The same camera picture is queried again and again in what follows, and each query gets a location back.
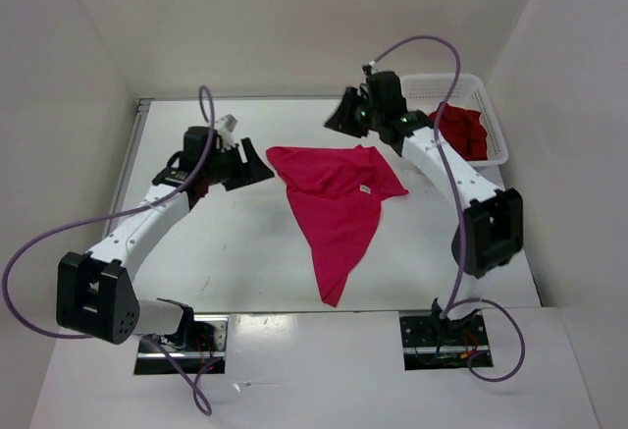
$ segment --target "red cloth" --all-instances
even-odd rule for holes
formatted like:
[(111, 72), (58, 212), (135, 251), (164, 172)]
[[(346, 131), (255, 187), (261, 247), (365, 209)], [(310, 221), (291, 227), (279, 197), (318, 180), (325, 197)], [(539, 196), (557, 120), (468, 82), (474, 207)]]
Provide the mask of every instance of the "red cloth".
[(271, 147), (266, 155), (312, 249), (321, 300), (337, 306), (377, 231), (381, 202), (408, 191), (374, 147)]
[[(436, 113), (430, 120), (436, 120)], [(487, 131), (480, 123), (481, 113), (447, 104), (441, 118), (441, 133), (451, 147), (466, 161), (484, 161), (487, 155)]]

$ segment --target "white table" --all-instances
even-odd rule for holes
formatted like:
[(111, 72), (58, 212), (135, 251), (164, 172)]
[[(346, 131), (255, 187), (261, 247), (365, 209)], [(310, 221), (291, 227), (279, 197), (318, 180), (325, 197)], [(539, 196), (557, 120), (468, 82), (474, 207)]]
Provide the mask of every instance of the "white table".
[[(512, 313), (528, 353), (502, 384), (404, 371), (395, 312), (233, 316), (226, 373), (202, 380), (210, 418), (180, 376), (132, 375), (135, 341), (58, 342), (30, 428), (597, 428), (559, 311)], [(481, 370), (503, 374), (518, 341), (499, 312), (484, 316), (496, 368)]]
[[(411, 164), (372, 134), (356, 139), (323, 128), (336, 99), (218, 100), (218, 115), (239, 121), (260, 157), (276, 145), (374, 145), (410, 195), (383, 203), (379, 229), (351, 272), (338, 310), (429, 308), (455, 273), (450, 242), (455, 212)], [(202, 125), (196, 101), (152, 102), (121, 198), (136, 206), (153, 177), (183, 145), (187, 127)], [(501, 184), (497, 168), (482, 174)], [(487, 297), (509, 307), (540, 306), (525, 254), (492, 271)], [(206, 312), (332, 311), (319, 297), (310, 250), (279, 179), (225, 192), (210, 189), (150, 254), (134, 282), (138, 297), (167, 297)]]

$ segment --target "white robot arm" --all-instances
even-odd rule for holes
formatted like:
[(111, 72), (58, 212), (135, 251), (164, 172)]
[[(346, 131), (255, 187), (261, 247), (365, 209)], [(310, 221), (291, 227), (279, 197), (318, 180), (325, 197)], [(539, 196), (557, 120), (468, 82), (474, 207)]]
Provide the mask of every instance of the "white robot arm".
[[(407, 110), (401, 83), (395, 73), (372, 73), (371, 66), (363, 69), (366, 83), (359, 89), (346, 89), (337, 111), (325, 127), (357, 137), (366, 136), (369, 131), (377, 132), (382, 142), (414, 164), (454, 205), (432, 121), (423, 112)], [(485, 274), (507, 264), (523, 247), (523, 202), (514, 188), (502, 191), (477, 173), (442, 136), (439, 138), (462, 202), (466, 258), (462, 264), (464, 274), (457, 299), (464, 300), (481, 296), (479, 287), (486, 282), (481, 280)], [(459, 263), (459, 230), (453, 237), (451, 252)], [(435, 316), (445, 309), (445, 301), (451, 294), (455, 279), (454, 274), (451, 276), (449, 288), (435, 299)], [(447, 320), (463, 320), (473, 313), (473, 308), (472, 304), (456, 307), (448, 314)]]
[[(60, 326), (113, 344), (132, 334), (159, 334), (185, 344), (195, 334), (207, 333), (204, 323), (194, 322), (189, 306), (164, 299), (139, 301), (132, 282), (148, 254), (210, 186), (223, 184), (231, 190), (274, 177), (248, 138), (241, 141), (246, 162), (242, 161), (240, 146), (232, 139), (235, 125), (231, 115), (217, 121), (213, 150), (205, 165), (185, 190), (174, 192), (194, 169), (207, 143), (207, 127), (189, 128), (183, 150), (169, 160), (141, 200), (139, 206), (148, 208), (128, 217), (85, 254), (69, 252), (63, 257), (57, 280)], [(171, 195), (168, 200), (156, 202), (167, 195)]]

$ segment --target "white wall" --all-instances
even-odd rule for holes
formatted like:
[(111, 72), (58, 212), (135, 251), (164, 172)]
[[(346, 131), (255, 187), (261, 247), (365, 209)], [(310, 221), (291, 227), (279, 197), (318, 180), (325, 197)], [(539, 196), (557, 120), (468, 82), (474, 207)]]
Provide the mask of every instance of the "white wall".
[[(525, 0), (81, 0), (136, 96), (338, 94), (405, 36), (451, 39), (480, 77)], [(417, 44), (387, 62), (402, 74), (448, 72)]]
[(628, 0), (531, 0), (489, 80), (528, 257), (604, 428), (628, 412), (627, 81)]
[[(132, 100), (79, 0), (0, 0), (0, 263), (51, 227), (108, 209)], [(56, 263), (100, 227), (44, 242), (10, 282), (16, 305), (55, 329)], [(2, 427), (25, 428), (54, 341), (0, 306)]]

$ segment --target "plastic basket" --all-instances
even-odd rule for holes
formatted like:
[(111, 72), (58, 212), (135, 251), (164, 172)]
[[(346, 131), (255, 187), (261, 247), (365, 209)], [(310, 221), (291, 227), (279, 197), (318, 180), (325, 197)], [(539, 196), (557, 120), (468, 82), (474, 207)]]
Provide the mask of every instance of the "plastic basket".
[[(401, 78), (401, 90), (407, 100), (408, 109), (421, 110), (428, 115), (443, 101), (453, 74), (417, 74)], [(486, 161), (470, 161), (474, 167), (498, 166), (508, 160), (508, 148), (503, 139), (499, 122), (493, 110), (482, 80), (472, 74), (461, 74), (453, 90), (449, 105), (477, 110), (482, 115), (480, 123), (487, 131)]]

